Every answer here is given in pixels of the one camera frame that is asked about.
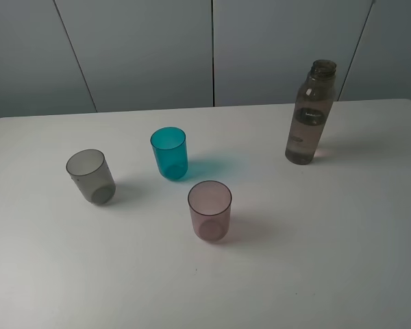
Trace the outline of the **smoky transparent water bottle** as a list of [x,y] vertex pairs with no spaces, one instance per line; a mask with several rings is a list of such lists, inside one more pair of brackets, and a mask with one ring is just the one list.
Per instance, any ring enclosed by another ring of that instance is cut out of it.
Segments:
[[300,86],[292,114],[285,156],[296,165],[308,165],[314,158],[336,91],[336,63],[316,60]]

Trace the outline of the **pink transparent plastic cup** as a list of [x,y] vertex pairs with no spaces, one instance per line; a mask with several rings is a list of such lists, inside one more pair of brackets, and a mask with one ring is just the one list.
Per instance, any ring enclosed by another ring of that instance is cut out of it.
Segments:
[[229,230],[232,193],[222,182],[206,180],[194,185],[187,196],[192,227],[203,241],[220,241]]

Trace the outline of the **teal transparent plastic cup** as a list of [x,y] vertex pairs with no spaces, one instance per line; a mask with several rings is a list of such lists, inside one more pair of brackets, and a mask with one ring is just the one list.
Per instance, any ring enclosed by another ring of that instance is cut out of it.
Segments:
[[150,138],[160,174],[168,180],[180,180],[188,171],[186,134],[178,127],[163,127]]

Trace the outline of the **grey transparent plastic cup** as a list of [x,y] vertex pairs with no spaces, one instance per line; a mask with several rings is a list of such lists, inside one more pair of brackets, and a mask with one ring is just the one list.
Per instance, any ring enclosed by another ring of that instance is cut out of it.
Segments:
[[114,197],[116,184],[102,151],[77,152],[67,161],[66,171],[88,202],[103,205]]

